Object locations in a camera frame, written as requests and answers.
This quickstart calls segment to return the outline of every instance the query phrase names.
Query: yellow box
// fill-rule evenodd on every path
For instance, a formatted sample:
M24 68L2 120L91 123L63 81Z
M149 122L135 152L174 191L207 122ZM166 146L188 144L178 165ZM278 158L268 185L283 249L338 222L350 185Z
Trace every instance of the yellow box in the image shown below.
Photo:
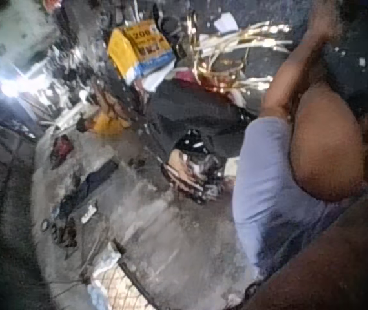
M128 85L175 59L153 20L114 29L107 52Z

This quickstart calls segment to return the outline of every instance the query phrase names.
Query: yellow object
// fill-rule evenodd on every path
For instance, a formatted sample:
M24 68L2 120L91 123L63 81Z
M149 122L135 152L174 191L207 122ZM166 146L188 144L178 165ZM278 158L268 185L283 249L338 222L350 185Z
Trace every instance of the yellow object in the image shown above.
M175 59L153 20L114 29L107 52L128 85Z
M103 112L100 112L98 114L94 122L95 124L92 128L92 131L104 136L116 136L118 134L121 134L125 128L128 128L130 126L128 122L120 118L110 118Z

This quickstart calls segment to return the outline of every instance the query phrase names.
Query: red object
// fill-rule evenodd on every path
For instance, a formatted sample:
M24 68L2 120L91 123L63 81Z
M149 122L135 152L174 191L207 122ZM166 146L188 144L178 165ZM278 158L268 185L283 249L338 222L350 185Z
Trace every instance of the red object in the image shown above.
M58 168L66 160L69 153L74 150L72 142L69 140L66 134L55 138L54 147L50 153L50 163L52 164L52 170Z
M56 8L61 7L62 0L43 0L43 7L49 13L52 13Z
M191 70L177 72L174 77L189 83L197 83L197 80Z

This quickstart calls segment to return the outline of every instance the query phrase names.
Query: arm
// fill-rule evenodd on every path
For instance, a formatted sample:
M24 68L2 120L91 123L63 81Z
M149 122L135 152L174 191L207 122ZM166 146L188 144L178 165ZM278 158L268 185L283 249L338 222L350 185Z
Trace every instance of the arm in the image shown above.
M340 36L335 0L315 0L302 42L280 67L262 103L260 116L286 119L298 87L307 80L312 61L324 43Z
M281 65L262 103L260 117L276 116L286 119L298 86L307 77L309 66L324 44L323 37L306 32L302 42Z

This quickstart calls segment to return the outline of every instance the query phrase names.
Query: man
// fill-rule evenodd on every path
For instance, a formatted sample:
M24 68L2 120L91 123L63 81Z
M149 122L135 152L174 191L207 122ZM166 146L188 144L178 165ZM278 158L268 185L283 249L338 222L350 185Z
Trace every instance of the man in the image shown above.
M367 188L361 127L317 70L322 47L341 33L335 2L315 1L302 42L280 67L259 118L246 130L233 215L261 279L300 252L337 219L350 197Z

